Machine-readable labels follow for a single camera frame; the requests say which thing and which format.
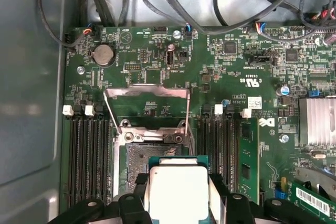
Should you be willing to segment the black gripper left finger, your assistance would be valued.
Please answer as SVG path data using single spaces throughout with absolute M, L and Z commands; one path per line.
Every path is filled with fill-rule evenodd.
M 149 175 L 139 174 L 133 193 L 124 194 L 105 205 L 101 199 L 85 199 L 49 221 L 49 223 L 149 223 L 144 193 Z

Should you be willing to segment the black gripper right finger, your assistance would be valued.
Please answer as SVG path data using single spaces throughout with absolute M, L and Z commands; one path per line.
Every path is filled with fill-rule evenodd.
M 210 206 L 209 223 L 335 223 L 285 199 L 267 199 L 259 206 L 242 194 L 230 193 L 220 174 L 210 174 L 209 185 L 219 197 L 211 200 L 219 205 Z

